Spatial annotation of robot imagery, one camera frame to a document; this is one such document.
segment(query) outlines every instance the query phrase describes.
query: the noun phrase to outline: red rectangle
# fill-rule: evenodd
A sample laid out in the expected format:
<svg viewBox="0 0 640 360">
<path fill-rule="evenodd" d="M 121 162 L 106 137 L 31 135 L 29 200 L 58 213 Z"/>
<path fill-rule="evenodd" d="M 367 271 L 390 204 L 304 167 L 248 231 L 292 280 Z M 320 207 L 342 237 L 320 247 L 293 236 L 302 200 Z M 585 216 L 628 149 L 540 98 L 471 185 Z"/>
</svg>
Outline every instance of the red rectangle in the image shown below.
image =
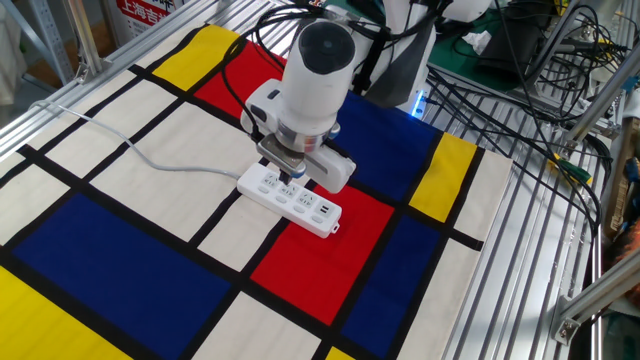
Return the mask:
<svg viewBox="0 0 640 360">
<path fill-rule="evenodd" d="M 330 325 L 393 208 L 348 186 L 339 194 L 315 192 L 342 207 L 338 232 L 321 239 L 292 223 L 251 279 Z"/>
<path fill-rule="evenodd" d="M 252 42 L 248 42 L 240 55 L 225 68 L 229 85 L 243 102 L 269 79 L 282 79 L 281 70 L 273 63 L 264 50 Z M 242 108 L 227 91 L 222 74 L 216 74 L 198 92 L 196 97 L 224 110 L 227 114 L 240 118 Z"/>
</svg>

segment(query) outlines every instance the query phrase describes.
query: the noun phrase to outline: red square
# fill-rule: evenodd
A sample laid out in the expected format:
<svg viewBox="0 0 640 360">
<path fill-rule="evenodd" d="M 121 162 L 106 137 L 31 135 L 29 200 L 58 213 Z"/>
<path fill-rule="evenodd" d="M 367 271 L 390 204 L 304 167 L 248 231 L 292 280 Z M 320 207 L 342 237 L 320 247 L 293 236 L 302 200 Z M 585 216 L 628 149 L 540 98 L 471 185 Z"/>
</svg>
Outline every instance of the red square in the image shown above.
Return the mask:
<svg viewBox="0 0 640 360">
<path fill-rule="evenodd" d="M 286 63 L 281 57 L 276 57 L 283 64 Z M 229 85 L 243 102 L 267 80 L 282 80 L 282 72 L 277 65 L 264 50 L 252 42 L 247 42 L 240 55 L 227 65 L 225 73 Z M 242 114 L 242 107 L 227 90 L 221 73 L 209 80 L 195 96 L 238 119 Z"/>
</svg>

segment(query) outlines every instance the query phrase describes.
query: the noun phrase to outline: power cord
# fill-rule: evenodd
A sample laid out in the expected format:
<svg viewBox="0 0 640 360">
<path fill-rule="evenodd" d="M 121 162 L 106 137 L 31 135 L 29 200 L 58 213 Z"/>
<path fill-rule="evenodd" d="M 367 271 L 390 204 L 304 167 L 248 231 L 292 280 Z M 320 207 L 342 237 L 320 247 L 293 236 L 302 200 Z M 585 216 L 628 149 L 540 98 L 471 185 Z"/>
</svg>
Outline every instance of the power cord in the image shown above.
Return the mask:
<svg viewBox="0 0 640 360">
<path fill-rule="evenodd" d="M 235 180 L 240 179 L 240 175 L 233 173 L 231 171 L 226 171 L 226 170 L 220 170 L 220 169 L 212 169 L 212 168 L 207 168 L 207 167 L 201 167 L 201 166 L 165 166 L 165 165 L 158 165 L 156 163 L 154 163 L 153 161 L 149 160 L 148 157 L 146 157 L 132 142 L 131 140 L 124 135 L 123 133 L 121 133 L 120 131 L 112 128 L 111 126 L 102 123 L 94 118 L 91 118 L 89 116 L 80 114 L 76 111 L 73 111 L 71 109 L 68 109 L 58 103 L 55 103 L 53 101 L 49 101 L 49 100 L 40 100 L 40 101 L 36 101 L 34 102 L 30 107 L 29 110 L 31 110 L 32 108 L 34 108 L 35 106 L 40 106 L 41 108 L 45 109 L 45 110 L 49 110 L 53 113 L 52 110 L 50 110 L 48 107 L 50 105 L 56 106 L 58 108 L 60 108 L 61 110 L 68 112 L 70 114 L 73 114 L 81 119 L 84 119 L 90 123 L 96 124 L 98 126 L 100 126 L 101 128 L 108 130 L 116 135 L 118 135 L 122 140 L 124 140 L 125 143 L 127 143 L 127 145 L 129 145 L 129 147 L 131 148 L 131 150 L 133 150 L 147 165 L 151 166 L 152 168 L 156 169 L 156 170 L 160 170 L 160 171 L 171 171 L 171 172 L 209 172 L 209 173 L 214 173 L 214 174 L 219 174 L 219 175 L 224 175 L 224 176 L 228 176 L 231 177 Z"/>
</svg>

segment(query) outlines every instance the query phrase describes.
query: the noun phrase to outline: power strip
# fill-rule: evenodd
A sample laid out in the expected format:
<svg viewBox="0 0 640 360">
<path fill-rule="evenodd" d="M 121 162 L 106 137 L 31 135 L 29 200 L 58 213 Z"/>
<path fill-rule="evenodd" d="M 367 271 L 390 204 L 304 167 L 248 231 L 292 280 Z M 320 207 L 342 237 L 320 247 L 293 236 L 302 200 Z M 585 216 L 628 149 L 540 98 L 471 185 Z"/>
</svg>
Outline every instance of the power strip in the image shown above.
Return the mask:
<svg viewBox="0 0 640 360">
<path fill-rule="evenodd" d="M 323 239 L 340 227 L 340 206 L 295 183 L 285 185 L 263 165 L 251 165 L 238 180 L 238 191 Z"/>
</svg>

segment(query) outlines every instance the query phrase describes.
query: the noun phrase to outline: blue rectangle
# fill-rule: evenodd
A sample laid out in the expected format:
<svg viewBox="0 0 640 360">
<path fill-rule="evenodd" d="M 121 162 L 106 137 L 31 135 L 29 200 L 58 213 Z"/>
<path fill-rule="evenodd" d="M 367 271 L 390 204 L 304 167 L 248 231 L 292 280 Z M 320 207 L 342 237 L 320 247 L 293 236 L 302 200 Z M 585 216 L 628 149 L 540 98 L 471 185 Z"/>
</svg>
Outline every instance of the blue rectangle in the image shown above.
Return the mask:
<svg viewBox="0 0 640 360">
<path fill-rule="evenodd" d="M 403 217 L 365 285 L 342 334 L 384 358 L 440 234 Z"/>
<path fill-rule="evenodd" d="M 400 201 L 423 168 L 441 132 L 398 109 L 382 109 L 349 93 L 338 112 L 335 139 L 354 159 L 353 178 Z"/>
<path fill-rule="evenodd" d="M 176 359 L 230 284 L 82 195 L 13 254 L 165 359 Z"/>
</svg>

